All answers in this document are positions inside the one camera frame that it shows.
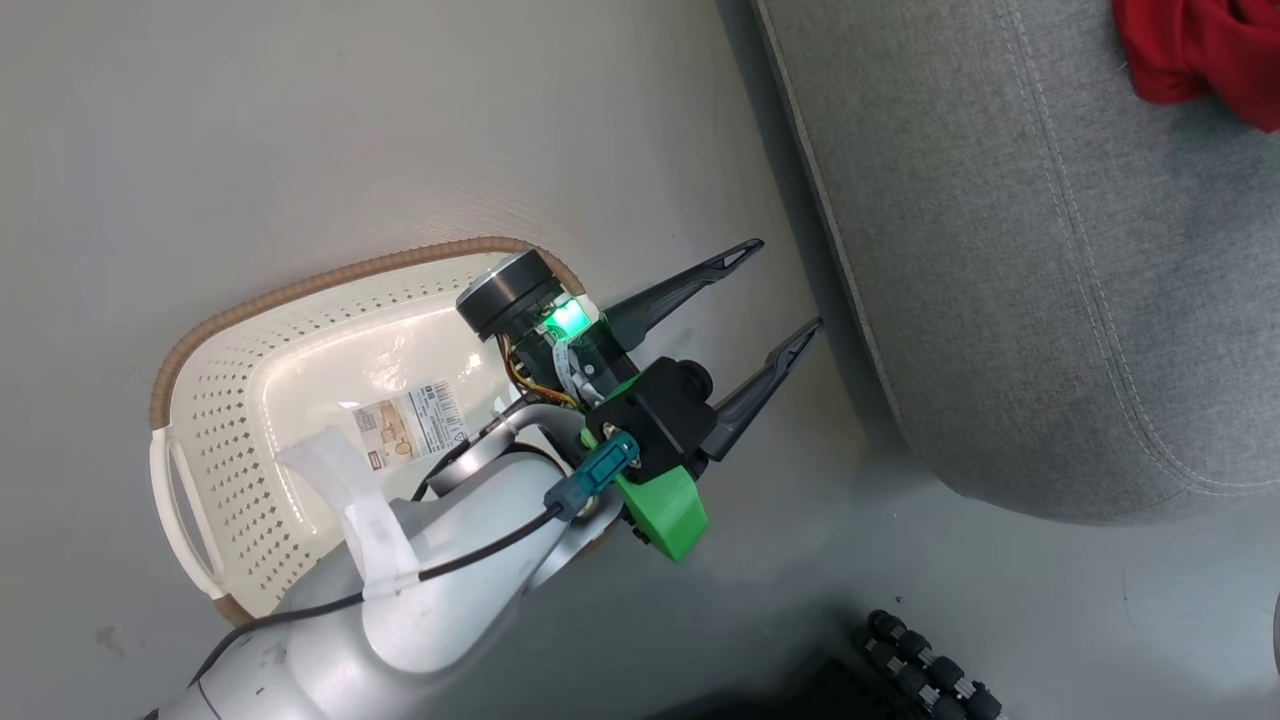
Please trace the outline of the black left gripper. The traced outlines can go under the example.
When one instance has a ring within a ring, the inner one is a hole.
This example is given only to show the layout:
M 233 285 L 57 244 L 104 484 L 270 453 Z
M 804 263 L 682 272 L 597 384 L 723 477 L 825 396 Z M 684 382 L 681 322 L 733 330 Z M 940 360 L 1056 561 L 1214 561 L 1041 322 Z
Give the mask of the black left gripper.
M 753 238 L 625 297 L 603 311 L 586 299 L 553 299 L 515 322 L 515 375 L 527 389 L 568 406 L 596 406 L 634 380 L 634 351 L 649 331 L 704 287 L 714 284 L 759 252 Z M 703 452 L 722 461 L 740 441 L 799 359 L 822 332 L 813 318 L 778 343 L 762 368 L 716 405 L 716 427 Z

